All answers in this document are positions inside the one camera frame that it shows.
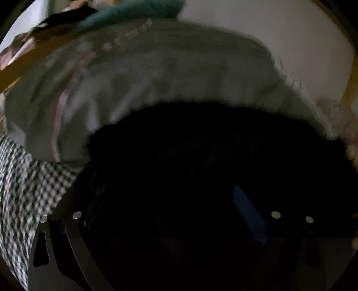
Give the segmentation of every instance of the checkered tablecloth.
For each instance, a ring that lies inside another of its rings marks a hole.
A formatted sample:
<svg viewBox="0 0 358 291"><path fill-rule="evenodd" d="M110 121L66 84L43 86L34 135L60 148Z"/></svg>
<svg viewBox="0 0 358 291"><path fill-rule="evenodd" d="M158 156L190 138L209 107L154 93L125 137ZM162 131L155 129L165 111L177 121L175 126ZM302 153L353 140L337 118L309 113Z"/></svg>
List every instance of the checkered tablecloth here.
<svg viewBox="0 0 358 291"><path fill-rule="evenodd" d="M40 217L53 212L76 177L77 172L35 160L6 134L0 136L0 252L25 289Z"/></svg>

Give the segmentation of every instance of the blue fabric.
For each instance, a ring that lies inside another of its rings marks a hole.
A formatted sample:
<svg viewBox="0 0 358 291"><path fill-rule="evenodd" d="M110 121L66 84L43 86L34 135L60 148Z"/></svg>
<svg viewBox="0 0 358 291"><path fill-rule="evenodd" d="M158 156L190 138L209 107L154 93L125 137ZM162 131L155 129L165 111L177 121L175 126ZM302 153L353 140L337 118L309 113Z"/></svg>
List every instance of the blue fabric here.
<svg viewBox="0 0 358 291"><path fill-rule="evenodd" d="M87 32L125 20L146 17L174 18L184 4L184 0L127 0L82 20L76 27L76 31Z"/></svg>
<svg viewBox="0 0 358 291"><path fill-rule="evenodd" d="M266 223L239 186L233 191L234 204L244 219L252 237L262 245L267 243Z"/></svg>

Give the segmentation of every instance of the black and white checkered fabric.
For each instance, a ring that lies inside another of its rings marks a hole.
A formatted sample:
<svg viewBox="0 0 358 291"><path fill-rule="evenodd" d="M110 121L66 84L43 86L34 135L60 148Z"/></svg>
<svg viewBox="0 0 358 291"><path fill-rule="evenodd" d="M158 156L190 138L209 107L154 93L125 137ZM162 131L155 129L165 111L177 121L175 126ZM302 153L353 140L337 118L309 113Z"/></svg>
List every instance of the black and white checkered fabric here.
<svg viewBox="0 0 358 291"><path fill-rule="evenodd" d="M40 217L53 212L76 177L61 164L33 159L6 134L0 136L0 252L26 290Z"/></svg>

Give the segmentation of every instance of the rivet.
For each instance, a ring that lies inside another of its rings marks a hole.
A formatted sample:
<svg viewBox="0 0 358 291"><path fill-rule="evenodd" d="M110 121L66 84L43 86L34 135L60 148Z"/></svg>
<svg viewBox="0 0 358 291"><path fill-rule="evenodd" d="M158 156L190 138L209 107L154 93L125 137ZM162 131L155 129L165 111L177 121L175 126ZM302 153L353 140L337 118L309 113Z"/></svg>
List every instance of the rivet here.
<svg viewBox="0 0 358 291"><path fill-rule="evenodd" d="M41 218L40 218L40 222L41 223L45 223L47 221L47 216L42 216Z"/></svg>
<svg viewBox="0 0 358 291"><path fill-rule="evenodd" d="M311 216L306 216L306 221L308 223L313 223L313 218Z"/></svg>
<svg viewBox="0 0 358 291"><path fill-rule="evenodd" d="M271 216L273 218L278 219L278 218L281 218L281 213L279 213L278 211L273 211L273 212L271 212Z"/></svg>
<svg viewBox="0 0 358 291"><path fill-rule="evenodd" d="M82 216L82 212L81 211L76 211L73 215L72 218L73 219L79 219Z"/></svg>

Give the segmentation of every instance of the teal cloth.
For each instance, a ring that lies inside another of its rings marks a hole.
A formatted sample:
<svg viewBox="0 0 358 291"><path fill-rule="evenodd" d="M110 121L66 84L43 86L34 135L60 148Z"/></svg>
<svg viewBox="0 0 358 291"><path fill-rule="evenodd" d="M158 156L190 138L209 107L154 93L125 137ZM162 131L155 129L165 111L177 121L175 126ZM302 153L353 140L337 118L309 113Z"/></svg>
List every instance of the teal cloth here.
<svg viewBox="0 0 358 291"><path fill-rule="evenodd" d="M184 0L127 0L87 17L78 24L76 31L88 32L125 20L146 17L174 18L184 4Z"/></svg>

